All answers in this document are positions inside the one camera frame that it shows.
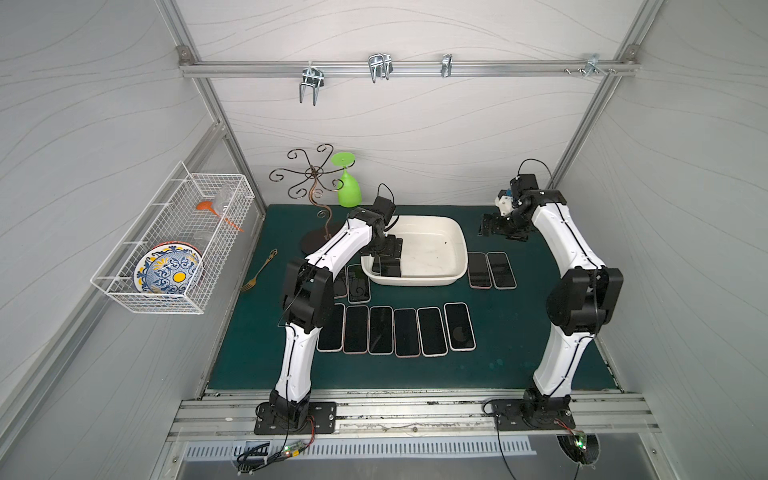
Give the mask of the clear case phone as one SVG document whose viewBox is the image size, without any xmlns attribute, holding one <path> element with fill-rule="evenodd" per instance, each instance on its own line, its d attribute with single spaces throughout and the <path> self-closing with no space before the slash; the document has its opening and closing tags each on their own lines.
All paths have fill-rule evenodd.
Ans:
<svg viewBox="0 0 768 480">
<path fill-rule="evenodd" d="M 374 256 L 372 272 L 377 276 L 399 278 L 402 276 L 401 261 L 392 256 Z"/>
</svg>

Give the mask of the pale green case phone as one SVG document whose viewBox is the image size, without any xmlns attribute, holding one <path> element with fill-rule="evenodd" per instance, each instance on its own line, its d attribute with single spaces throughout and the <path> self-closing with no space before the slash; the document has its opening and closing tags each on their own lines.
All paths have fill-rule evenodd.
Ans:
<svg viewBox="0 0 768 480">
<path fill-rule="evenodd" d="M 361 264 L 347 266 L 347 282 L 347 299 L 350 304 L 365 304 L 371 300 L 370 280 Z"/>
</svg>

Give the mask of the grey case phone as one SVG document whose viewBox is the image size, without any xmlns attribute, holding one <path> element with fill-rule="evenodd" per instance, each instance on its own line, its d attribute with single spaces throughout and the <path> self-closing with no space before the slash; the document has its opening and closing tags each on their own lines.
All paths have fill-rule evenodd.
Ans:
<svg viewBox="0 0 768 480">
<path fill-rule="evenodd" d="M 486 254 L 490 268 L 492 284 L 498 290 L 514 290 L 517 280 L 505 252 L 488 252 Z"/>
</svg>

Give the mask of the white plastic storage box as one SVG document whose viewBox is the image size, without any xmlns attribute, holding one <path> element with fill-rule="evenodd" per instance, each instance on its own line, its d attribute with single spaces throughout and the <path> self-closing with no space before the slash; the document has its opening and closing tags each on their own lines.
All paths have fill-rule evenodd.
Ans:
<svg viewBox="0 0 768 480">
<path fill-rule="evenodd" d="M 400 215 L 389 234 L 403 240 L 400 275 L 374 271 L 374 258 L 362 256 L 361 265 L 371 281 L 385 286 L 445 286 L 467 270 L 468 252 L 461 226 L 443 216 Z"/>
</svg>

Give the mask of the mint green case phone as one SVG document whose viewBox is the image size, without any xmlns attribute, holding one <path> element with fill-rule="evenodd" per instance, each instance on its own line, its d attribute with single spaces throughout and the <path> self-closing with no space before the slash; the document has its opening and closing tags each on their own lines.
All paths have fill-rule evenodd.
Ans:
<svg viewBox="0 0 768 480">
<path fill-rule="evenodd" d="M 394 310 L 391 306 L 375 306 L 369 313 L 368 353 L 391 355 L 394 352 Z"/>
</svg>

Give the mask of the rose case phone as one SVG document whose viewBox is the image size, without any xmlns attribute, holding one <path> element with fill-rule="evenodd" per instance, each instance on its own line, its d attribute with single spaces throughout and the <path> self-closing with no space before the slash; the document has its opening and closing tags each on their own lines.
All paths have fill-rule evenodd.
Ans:
<svg viewBox="0 0 768 480">
<path fill-rule="evenodd" d="M 368 351 L 369 308 L 351 305 L 346 310 L 342 351 L 345 354 L 365 354 Z"/>
</svg>

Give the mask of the light pink case phone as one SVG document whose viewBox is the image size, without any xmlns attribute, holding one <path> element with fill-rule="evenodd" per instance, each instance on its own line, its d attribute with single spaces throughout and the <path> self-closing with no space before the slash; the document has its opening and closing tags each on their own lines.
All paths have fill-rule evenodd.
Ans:
<svg viewBox="0 0 768 480">
<path fill-rule="evenodd" d="M 333 305 L 331 316 L 322 327 L 317 344 L 317 351 L 323 353 L 340 352 L 343 348 L 346 325 L 346 306 Z"/>
</svg>

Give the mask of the cream case phone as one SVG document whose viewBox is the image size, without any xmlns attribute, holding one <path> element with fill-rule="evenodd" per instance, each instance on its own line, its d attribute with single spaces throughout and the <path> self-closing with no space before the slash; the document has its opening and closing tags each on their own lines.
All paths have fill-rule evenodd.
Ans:
<svg viewBox="0 0 768 480">
<path fill-rule="evenodd" d="M 446 356 L 448 345 L 441 310 L 423 307 L 416 314 L 422 354 L 428 358 Z"/>
</svg>

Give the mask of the dark pink case phone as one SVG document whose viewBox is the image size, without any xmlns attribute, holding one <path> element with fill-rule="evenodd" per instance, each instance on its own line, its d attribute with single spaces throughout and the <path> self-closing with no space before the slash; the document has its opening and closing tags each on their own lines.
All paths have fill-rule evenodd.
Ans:
<svg viewBox="0 0 768 480">
<path fill-rule="evenodd" d="M 448 343 L 452 351 L 473 351 L 476 340 L 469 308 L 463 302 L 446 303 L 443 307 Z"/>
</svg>

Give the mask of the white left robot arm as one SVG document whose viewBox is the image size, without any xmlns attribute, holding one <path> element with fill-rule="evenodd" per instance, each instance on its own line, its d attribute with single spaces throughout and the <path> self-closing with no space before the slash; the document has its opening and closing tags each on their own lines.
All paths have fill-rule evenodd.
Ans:
<svg viewBox="0 0 768 480">
<path fill-rule="evenodd" d="M 334 282 L 357 254 L 399 255 L 400 240 L 387 231 L 395 212 L 395 204 L 384 198 L 353 209 L 336 234 L 286 267 L 281 314 L 285 348 L 269 405 L 293 426 L 307 416 L 314 353 L 334 307 Z"/>
</svg>

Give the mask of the left metal hook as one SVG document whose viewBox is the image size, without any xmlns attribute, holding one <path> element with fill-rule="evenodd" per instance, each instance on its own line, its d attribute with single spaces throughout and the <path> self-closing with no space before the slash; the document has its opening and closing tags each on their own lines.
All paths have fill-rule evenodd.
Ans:
<svg viewBox="0 0 768 480">
<path fill-rule="evenodd" d="M 302 70 L 301 81 L 299 84 L 299 102 L 303 103 L 305 98 L 310 95 L 312 105 L 316 106 L 319 98 L 319 92 L 325 85 L 325 73 L 312 65 Z"/>
</svg>

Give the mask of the blue yellow patterned plate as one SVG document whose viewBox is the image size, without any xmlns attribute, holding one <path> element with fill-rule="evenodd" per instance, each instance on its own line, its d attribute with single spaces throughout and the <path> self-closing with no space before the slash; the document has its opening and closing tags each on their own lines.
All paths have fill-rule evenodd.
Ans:
<svg viewBox="0 0 768 480">
<path fill-rule="evenodd" d="M 202 254 L 185 243 L 165 243 L 138 261 L 133 284 L 140 293 L 184 294 L 197 280 Z"/>
</svg>

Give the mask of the white vent strip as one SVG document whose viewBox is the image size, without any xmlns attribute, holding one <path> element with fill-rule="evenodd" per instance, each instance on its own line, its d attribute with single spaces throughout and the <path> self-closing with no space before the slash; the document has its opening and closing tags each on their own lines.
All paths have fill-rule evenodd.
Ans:
<svg viewBox="0 0 768 480">
<path fill-rule="evenodd" d="M 187 445 L 186 462 L 230 462 L 255 448 L 261 460 L 279 450 L 282 439 L 197 441 Z M 505 455 L 535 456 L 537 452 L 527 436 L 400 437 L 400 438 L 318 438 L 298 455 L 300 460 L 337 459 L 459 459 Z"/>
</svg>

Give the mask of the small metal bracket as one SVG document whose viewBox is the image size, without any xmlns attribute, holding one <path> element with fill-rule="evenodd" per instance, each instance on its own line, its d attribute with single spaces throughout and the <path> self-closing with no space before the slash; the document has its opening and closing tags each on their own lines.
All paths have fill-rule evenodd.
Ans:
<svg viewBox="0 0 768 480">
<path fill-rule="evenodd" d="M 452 75 L 452 54 L 444 54 L 441 59 L 440 75 L 442 78 L 449 78 Z"/>
</svg>

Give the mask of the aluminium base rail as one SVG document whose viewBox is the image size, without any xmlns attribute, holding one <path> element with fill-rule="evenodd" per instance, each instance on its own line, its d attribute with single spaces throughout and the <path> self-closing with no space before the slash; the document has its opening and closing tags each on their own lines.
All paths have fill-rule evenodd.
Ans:
<svg viewBox="0 0 768 480">
<path fill-rule="evenodd" d="M 333 438 L 490 435 L 491 399 L 520 399 L 520 389 L 326 389 L 312 399 L 334 402 Z M 172 421 L 169 441 L 245 440 L 254 436 L 256 408 L 265 390 L 213 393 L 184 400 Z M 570 409 L 587 433 L 659 433 L 661 427 L 639 393 L 577 391 Z"/>
</svg>

